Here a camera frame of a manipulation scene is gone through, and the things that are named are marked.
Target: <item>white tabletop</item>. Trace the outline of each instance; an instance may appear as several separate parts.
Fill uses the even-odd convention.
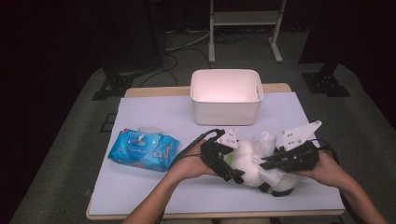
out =
[[[125,128],[159,128],[180,141],[180,151],[213,128],[235,129],[238,139],[267,131],[278,136],[277,144],[282,146],[282,131],[309,122],[294,92],[265,93],[253,125],[226,127],[196,124],[190,96],[122,98],[87,217],[126,217],[164,176],[164,173],[120,165],[107,158],[119,131]],[[291,195],[273,197],[232,180],[225,182],[220,177],[205,175],[183,181],[177,187],[166,207],[165,218],[339,215],[343,211],[338,189],[309,178],[303,178]]]

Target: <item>hand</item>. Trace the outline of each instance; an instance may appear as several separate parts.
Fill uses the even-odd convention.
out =
[[[195,178],[201,175],[216,175],[212,169],[204,164],[204,162],[201,160],[201,157],[199,156],[199,154],[201,154],[201,144],[203,142],[205,142],[205,140],[202,140],[193,148],[191,148],[186,153],[185,158],[177,161],[169,170],[168,175],[172,175],[174,178],[179,180]]]
[[[320,184],[336,188],[345,188],[350,184],[352,177],[345,172],[332,155],[327,151],[320,151],[319,162],[311,171],[294,172],[296,175],[303,175],[317,180]]]

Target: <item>white plastic bin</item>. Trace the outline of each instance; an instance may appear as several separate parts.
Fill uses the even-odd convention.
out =
[[[210,69],[192,74],[193,117],[201,125],[250,125],[262,97],[262,82],[253,70]]]

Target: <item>table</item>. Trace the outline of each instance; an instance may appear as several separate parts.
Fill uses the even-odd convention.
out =
[[[287,84],[263,84],[263,90],[261,112],[264,113],[260,113],[258,121],[251,126],[235,127],[237,136],[241,136],[240,139],[256,133],[254,127],[261,126],[263,121],[268,129],[265,131],[277,136],[281,135],[279,127],[308,122],[295,93]],[[180,140],[181,150],[203,130],[211,129],[211,126],[200,126],[192,121],[192,115],[189,115],[191,108],[185,106],[191,102],[189,94],[190,87],[129,89],[125,93],[87,209],[88,218],[125,218],[164,175],[160,172],[119,165],[107,159],[118,131],[123,128],[141,127],[142,124],[159,125],[158,128]],[[290,107],[292,112],[289,109],[274,111],[279,106]],[[161,109],[168,115],[158,116]],[[219,177],[201,176],[183,181],[178,186],[163,218],[336,216],[344,210],[337,189],[322,186],[309,178],[303,178],[291,195],[275,198],[261,193],[258,189],[236,185],[232,181],[225,182]]]
[[[280,23],[283,19],[285,5],[287,0],[282,0],[279,10],[273,11],[232,11],[232,12],[215,12],[214,0],[210,0],[210,23],[209,23],[209,61],[215,62],[215,26],[223,25],[274,25],[275,30],[272,37],[268,38],[271,50],[277,63],[282,63],[276,44],[277,35],[279,34]]]

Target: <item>dark background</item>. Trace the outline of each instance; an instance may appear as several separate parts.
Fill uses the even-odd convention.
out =
[[[111,61],[138,70],[158,65],[158,40],[126,9],[147,12],[147,1],[27,1],[0,3],[2,147],[0,222],[8,222],[45,159],[82,87]],[[156,4],[164,30],[208,27],[208,1]],[[276,9],[279,1],[216,1],[217,10]],[[334,55],[353,71],[395,127],[393,1],[289,0],[282,30],[311,28],[300,63],[324,63]],[[134,29],[146,22],[139,29]],[[145,49],[134,49],[137,45]],[[136,55],[146,54],[143,62]]]

